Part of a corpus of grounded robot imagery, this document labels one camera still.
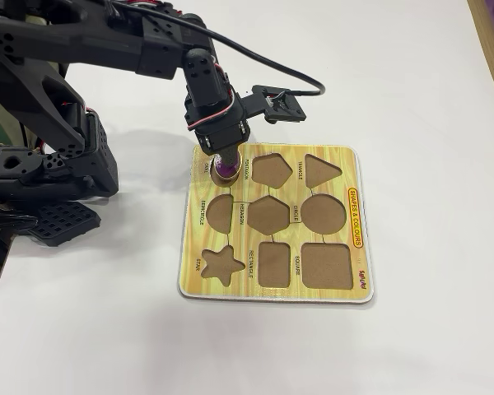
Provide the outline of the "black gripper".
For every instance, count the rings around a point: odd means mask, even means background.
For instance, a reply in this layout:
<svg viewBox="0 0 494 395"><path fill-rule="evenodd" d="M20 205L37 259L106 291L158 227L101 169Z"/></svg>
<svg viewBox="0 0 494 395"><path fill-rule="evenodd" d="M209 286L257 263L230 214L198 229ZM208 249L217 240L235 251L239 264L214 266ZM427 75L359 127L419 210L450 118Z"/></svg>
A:
<svg viewBox="0 0 494 395"><path fill-rule="evenodd" d="M187 129L194 132L202 151L208 155L217 153L216 172L235 174L239 169L237 146L247 141L249 126L246 108L234 88L229 89L227 102L200 107L187 89L184 107Z"/></svg>

